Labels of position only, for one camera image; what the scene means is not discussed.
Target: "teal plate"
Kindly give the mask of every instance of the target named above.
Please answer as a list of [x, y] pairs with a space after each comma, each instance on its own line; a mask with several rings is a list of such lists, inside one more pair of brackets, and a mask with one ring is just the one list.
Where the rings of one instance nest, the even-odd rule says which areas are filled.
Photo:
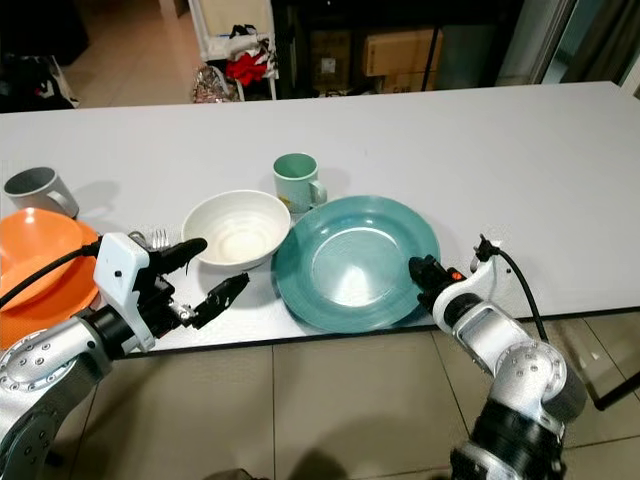
[[438, 241], [420, 215], [383, 197], [348, 197], [306, 214], [274, 259], [280, 295], [300, 319], [336, 333], [389, 326], [417, 306], [411, 257]]

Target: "orange plate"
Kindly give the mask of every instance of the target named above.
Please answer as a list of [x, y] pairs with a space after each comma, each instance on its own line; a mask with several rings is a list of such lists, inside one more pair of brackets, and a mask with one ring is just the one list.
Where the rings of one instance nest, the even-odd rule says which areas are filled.
[[[83, 244], [95, 242], [98, 236], [87, 225], [77, 222], [83, 233]], [[81, 257], [42, 297], [0, 313], [0, 349], [7, 349], [25, 335], [53, 327], [88, 307], [98, 293], [93, 282], [96, 259]]]
[[[0, 261], [2, 278], [0, 296], [29, 275], [46, 267], [54, 260], [80, 248], [82, 230], [77, 223], [47, 210], [25, 208], [0, 221]], [[0, 311], [8, 310], [30, 300], [53, 286], [71, 263], [55, 269], [25, 288]]]

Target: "mug handle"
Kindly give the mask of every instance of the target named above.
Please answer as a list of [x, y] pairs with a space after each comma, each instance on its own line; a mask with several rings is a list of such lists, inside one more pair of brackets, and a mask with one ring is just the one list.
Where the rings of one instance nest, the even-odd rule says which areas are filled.
[[67, 214], [68, 217], [76, 218], [76, 215], [78, 214], [78, 212], [74, 212], [74, 208], [73, 208], [74, 205], [72, 202], [69, 201], [67, 197], [59, 194], [55, 190], [52, 190], [49, 193], [47, 193], [47, 197], [49, 197], [51, 200], [56, 202], [60, 206], [60, 208], [64, 210], [64, 212]]
[[327, 202], [327, 189], [317, 180], [309, 182], [311, 188], [312, 206], [317, 207]]

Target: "ceramic bowl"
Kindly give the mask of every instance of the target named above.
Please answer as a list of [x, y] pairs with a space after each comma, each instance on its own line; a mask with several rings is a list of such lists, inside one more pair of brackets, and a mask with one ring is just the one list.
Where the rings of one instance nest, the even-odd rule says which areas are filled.
[[198, 259], [225, 270], [248, 270], [282, 244], [291, 226], [287, 207], [276, 197], [254, 190], [222, 193], [195, 207], [182, 225], [182, 240], [204, 238]]

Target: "fork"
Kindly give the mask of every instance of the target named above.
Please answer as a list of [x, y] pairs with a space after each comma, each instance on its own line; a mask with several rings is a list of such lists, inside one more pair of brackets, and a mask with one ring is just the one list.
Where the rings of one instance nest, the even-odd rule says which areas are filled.
[[154, 250], [161, 250], [171, 246], [167, 231], [164, 228], [156, 228], [151, 233], [151, 248]]

